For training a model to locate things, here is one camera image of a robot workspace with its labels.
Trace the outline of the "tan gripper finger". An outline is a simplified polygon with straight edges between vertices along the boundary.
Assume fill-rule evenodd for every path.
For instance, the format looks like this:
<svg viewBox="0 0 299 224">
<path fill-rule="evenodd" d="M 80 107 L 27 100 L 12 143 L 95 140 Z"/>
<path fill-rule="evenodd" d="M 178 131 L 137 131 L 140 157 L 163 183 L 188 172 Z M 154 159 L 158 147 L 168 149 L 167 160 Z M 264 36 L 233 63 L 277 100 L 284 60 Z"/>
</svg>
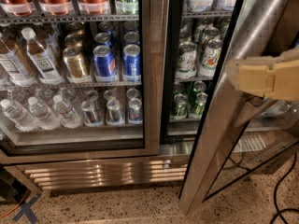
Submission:
<svg viewBox="0 0 299 224">
<path fill-rule="evenodd" d="M 226 76 L 237 91 L 273 100 L 299 101 L 299 49 L 277 57 L 230 60 Z"/>
</svg>

